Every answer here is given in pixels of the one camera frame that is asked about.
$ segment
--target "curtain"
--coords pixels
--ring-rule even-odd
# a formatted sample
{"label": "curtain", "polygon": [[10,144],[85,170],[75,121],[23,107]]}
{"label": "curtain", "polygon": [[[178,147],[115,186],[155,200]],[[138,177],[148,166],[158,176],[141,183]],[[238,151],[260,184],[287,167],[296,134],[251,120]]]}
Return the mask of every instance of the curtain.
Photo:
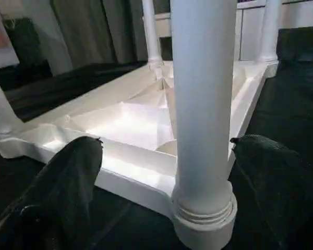
{"label": "curtain", "polygon": [[[74,68],[147,60],[141,0],[51,0]],[[170,11],[154,1],[155,13]]]}

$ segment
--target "dark carpet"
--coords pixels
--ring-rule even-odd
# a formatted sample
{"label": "dark carpet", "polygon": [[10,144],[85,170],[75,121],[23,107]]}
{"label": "dark carpet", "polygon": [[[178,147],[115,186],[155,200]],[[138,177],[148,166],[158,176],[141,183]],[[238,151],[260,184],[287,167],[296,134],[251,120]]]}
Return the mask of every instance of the dark carpet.
{"label": "dark carpet", "polygon": [[[28,120],[46,108],[53,108],[59,97],[62,100],[74,98],[77,93],[66,92],[65,88],[72,88],[69,82],[66,87],[61,85],[57,94],[53,88],[50,93],[53,98],[48,97],[48,102],[38,100],[40,105],[33,107],[30,102],[14,107],[16,103],[25,103],[18,100],[18,95],[10,99],[15,98],[13,108]],[[28,98],[36,100],[33,93],[37,94],[32,90]],[[278,75],[266,82],[247,133],[281,142],[299,152],[313,166],[313,64],[282,63]],[[23,192],[43,166],[27,157],[6,160],[0,156],[0,212]],[[278,249],[273,233],[249,195],[248,183],[236,166],[230,181],[239,210],[232,240],[225,249]],[[94,234],[90,242],[95,249],[186,249],[167,218],[97,187],[93,195],[90,208]]]}

